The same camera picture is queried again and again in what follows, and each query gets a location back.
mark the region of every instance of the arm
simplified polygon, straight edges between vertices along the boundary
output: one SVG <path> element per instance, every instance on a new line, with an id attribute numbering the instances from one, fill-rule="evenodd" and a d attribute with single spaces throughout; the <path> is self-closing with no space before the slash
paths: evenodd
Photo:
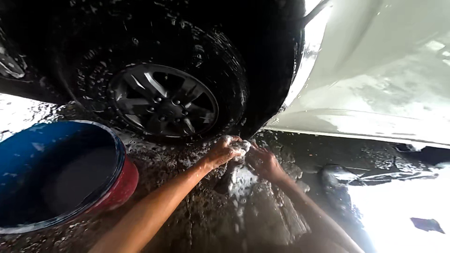
<path id="1" fill-rule="evenodd" d="M 233 141 L 242 141 L 233 136 Z M 89 253 L 136 253 L 156 234 L 184 197 L 211 170 L 226 163 L 239 150 L 221 139 L 192 167 L 139 201 Z"/>
<path id="2" fill-rule="evenodd" d="M 305 252 L 364 253 L 347 233 L 284 172 L 273 153 L 252 143 L 247 161 L 261 177 L 276 184 L 308 222 L 312 234 L 300 240 L 301 245 L 305 247 Z M 324 244 L 324 239 L 329 242 L 328 245 Z"/>

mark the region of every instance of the car door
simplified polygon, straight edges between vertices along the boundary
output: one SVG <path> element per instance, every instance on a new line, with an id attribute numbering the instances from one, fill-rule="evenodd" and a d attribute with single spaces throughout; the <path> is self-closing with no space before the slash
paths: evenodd
<path id="1" fill-rule="evenodd" d="M 266 129 L 448 147 L 450 2 L 333 5 L 310 76 Z"/>

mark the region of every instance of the tire sidewall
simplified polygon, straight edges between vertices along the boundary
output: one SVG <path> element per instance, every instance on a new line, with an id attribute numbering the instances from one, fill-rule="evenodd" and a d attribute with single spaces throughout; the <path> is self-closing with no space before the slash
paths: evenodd
<path id="1" fill-rule="evenodd" d="M 137 64 L 153 63 L 176 68 L 205 84 L 215 96 L 217 121 L 208 131 L 185 137 L 156 136 L 137 127 L 114 106 L 111 79 Z M 151 141 L 175 145 L 194 143 L 231 133 L 247 101 L 247 80 L 242 60 L 233 45 L 216 29 L 202 30 L 174 20 L 152 22 L 148 32 L 133 32 L 97 45 L 84 54 L 72 69 L 69 89 L 86 109 L 94 111 L 113 127 L 137 132 Z"/>

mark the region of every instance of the bucket rim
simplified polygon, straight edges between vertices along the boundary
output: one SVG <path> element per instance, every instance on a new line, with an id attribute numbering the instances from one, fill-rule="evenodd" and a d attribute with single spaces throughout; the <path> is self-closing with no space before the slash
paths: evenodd
<path id="1" fill-rule="evenodd" d="M 117 181 L 117 179 L 119 178 L 119 175 L 122 172 L 123 165 L 125 163 L 126 151 L 125 151 L 125 146 L 123 145 L 122 141 L 120 140 L 120 138 L 117 136 L 117 134 L 111 128 L 109 128 L 103 124 L 100 124 L 98 122 L 89 121 L 89 120 L 67 120 L 67 121 L 58 121 L 58 122 L 50 122 L 50 123 L 46 123 L 46 122 L 45 123 L 37 123 L 29 128 L 32 128 L 38 124 L 39 125 L 40 124 L 52 124 L 52 123 L 59 123 L 59 122 L 77 122 L 77 123 L 91 124 L 91 125 L 95 125 L 97 127 L 100 127 L 102 129 L 106 130 L 111 135 L 111 137 L 114 139 L 114 144 L 116 147 L 116 159 L 117 159 L 116 168 L 112 173 L 111 179 L 108 182 L 104 182 L 100 186 L 100 187 L 103 187 L 103 190 L 98 195 L 98 197 L 94 198 L 93 201 L 90 201 L 89 203 L 77 208 L 74 211 L 66 212 L 66 213 L 63 213 L 56 217 L 53 217 L 51 219 L 48 219 L 45 221 L 40 221 L 40 222 L 35 222 L 32 224 L 19 224 L 14 227 L 1 227 L 0 226 L 0 234 L 23 234 L 23 233 L 27 233 L 27 232 L 45 230 L 45 229 L 49 229 L 49 228 L 61 225 L 70 220 L 73 220 L 73 219 L 77 218 L 78 215 L 84 213 L 89 208 L 96 205 L 99 200 L 103 199 L 105 197 L 105 195 L 109 192 L 111 187 L 114 185 L 114 183 Z"/>

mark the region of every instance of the wheel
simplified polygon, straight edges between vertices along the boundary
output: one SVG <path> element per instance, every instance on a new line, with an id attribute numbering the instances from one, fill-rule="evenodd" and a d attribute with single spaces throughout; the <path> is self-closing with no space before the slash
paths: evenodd
<path id="1" fill-rule="evenodd" d="M 110 126 L 162 144 L 230 133 L 247 102 L 235 47 L 216 29 L 165 19 L 146 24 L 129 24 L 125 36 L 111 41 L 90 42 L 89 52 L 68 67 L 74 99 Z"/>

